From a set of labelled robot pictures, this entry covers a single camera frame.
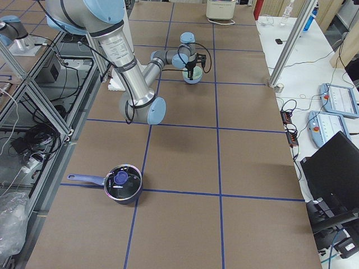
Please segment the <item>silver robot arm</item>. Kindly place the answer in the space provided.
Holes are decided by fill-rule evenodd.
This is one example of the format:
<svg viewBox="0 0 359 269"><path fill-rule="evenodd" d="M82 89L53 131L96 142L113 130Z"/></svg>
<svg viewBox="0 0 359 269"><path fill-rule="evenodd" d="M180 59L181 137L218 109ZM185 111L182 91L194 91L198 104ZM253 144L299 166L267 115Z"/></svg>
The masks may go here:
<svg viewBox="0 0 359 269"><path fill-rule="evenodd" d="M167 64L192 72L197 58L193 33L181 35L177 50L154 52L146 68L141 69L123 32L124 1L46 1L45 13L50 27L75 35L88 34L99 42L125 88L119 109L128 123L154 125L164 119L165 100L150 86Z"/></svg>

